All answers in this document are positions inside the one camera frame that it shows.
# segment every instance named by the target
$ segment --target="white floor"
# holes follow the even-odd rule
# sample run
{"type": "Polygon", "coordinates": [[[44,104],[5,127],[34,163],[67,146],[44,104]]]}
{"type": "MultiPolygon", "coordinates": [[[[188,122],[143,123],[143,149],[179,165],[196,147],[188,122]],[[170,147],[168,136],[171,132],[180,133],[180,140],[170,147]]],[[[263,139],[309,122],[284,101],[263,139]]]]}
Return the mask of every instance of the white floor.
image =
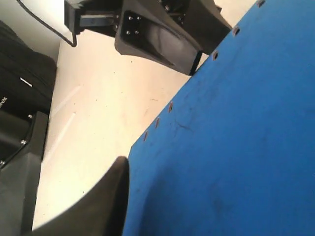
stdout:
{"type": "MultiPolygon", "coordinates": [[[[216,4],[234,26],[254,2],[216,4]]],[[[62,43],[33,227],[82,198],[117,156],[128,156],[187,80],[152,61],[119,55],[104,35],[85,31],[74,49],[62,43]]]]}

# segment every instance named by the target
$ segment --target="black case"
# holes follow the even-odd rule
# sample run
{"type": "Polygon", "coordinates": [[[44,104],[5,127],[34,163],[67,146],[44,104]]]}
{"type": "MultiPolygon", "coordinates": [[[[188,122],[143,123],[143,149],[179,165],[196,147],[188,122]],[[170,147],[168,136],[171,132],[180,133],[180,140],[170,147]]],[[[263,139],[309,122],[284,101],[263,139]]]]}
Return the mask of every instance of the black case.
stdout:
{"type": "Polygon", "coordinates": [[[27,119],[37,111],[49,114],[57,66],[30,49],[0,21],[0,109],[27,119]]]}

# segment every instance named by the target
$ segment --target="blue board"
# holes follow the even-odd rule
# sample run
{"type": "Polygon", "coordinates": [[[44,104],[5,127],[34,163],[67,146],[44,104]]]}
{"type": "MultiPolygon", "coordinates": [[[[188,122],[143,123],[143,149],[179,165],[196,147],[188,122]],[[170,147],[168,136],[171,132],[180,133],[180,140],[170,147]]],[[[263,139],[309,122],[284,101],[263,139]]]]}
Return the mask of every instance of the blue board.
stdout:
{"type": "Polygon", "coordinates": [[[238,26],[132,147],[125,236],[315,235],[315,1],[238,26]]]}

